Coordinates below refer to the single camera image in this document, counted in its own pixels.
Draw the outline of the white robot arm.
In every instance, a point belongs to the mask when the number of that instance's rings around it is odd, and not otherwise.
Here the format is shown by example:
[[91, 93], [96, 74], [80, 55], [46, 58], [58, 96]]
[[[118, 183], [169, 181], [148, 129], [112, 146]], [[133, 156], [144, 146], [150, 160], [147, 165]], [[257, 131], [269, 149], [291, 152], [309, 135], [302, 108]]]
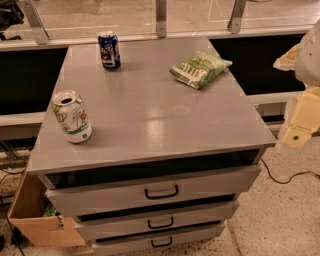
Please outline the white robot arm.
[[273, 67], [293, 71], [305, 85], [301, 94], [288, 99], [278, 135], [280, 147], [301, 149], [320, 128], [320, 20]]

